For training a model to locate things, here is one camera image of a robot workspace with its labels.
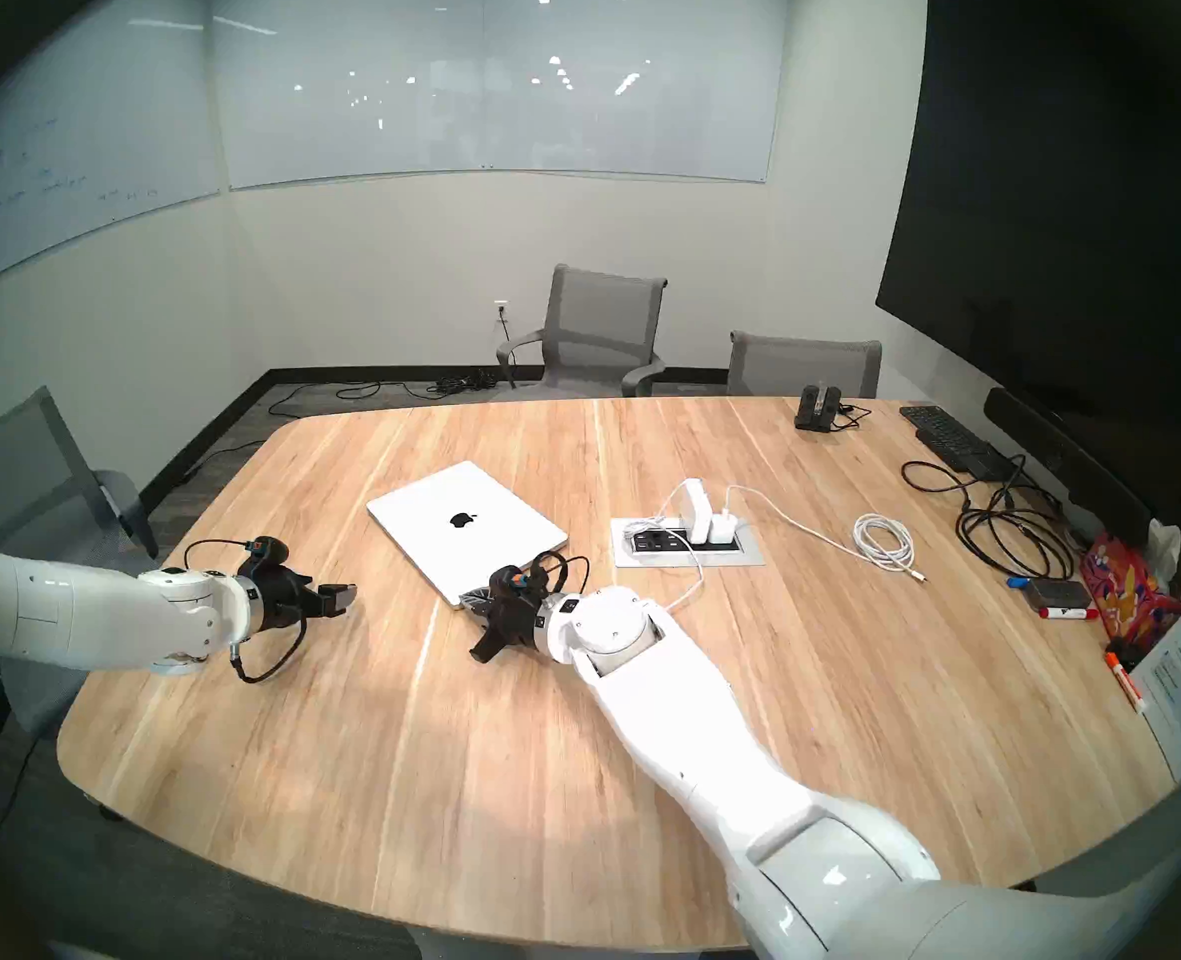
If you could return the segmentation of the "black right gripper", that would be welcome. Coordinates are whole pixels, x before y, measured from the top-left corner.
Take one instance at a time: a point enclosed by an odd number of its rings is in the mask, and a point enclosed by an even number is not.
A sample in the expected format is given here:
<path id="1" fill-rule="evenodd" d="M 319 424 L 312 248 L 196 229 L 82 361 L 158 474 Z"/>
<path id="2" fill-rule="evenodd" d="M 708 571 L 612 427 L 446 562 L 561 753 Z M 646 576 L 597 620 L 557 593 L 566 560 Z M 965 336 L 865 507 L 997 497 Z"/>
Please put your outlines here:
<path id="1" fill-rule="evenodd" d="M 542 621 L 543 605 L 552 592 L 500 592 L 477 587 L 461 594 L 462 609 L 483 627 L 479 641 L 470 649 L 475 662 L 485 665 L 502 649 L 537 649 L 534 633 Z"/>

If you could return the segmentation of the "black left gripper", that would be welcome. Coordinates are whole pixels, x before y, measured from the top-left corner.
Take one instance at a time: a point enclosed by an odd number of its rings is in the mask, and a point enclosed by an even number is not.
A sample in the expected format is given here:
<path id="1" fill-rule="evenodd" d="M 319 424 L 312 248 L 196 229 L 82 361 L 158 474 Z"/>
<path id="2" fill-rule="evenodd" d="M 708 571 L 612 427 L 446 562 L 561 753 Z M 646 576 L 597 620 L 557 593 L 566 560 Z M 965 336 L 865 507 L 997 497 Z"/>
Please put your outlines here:
<path id="1" fill-rule="evenodd" d="M 312 588 L 313 577 L 282 564 L 248 566 L 248 581 L 256 594 L 250 603 L 254 635 L 317 618 L 341 618 L 358 594 L 355 583 L 322 583 L 321 597 Z"/>

